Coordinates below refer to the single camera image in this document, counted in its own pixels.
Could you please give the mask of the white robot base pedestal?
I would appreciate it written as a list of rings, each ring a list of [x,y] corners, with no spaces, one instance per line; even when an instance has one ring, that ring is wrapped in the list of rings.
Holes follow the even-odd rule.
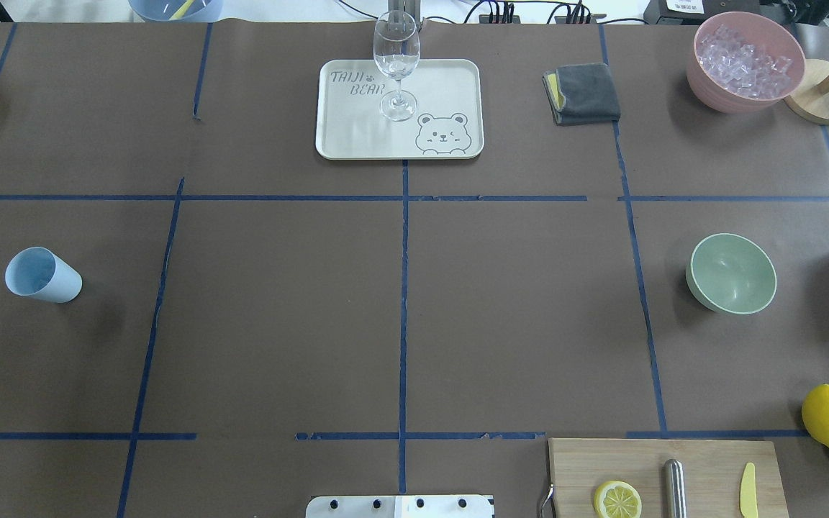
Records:
[[[494,517],[490,496],[481,494],[320,496],[306,517]]]

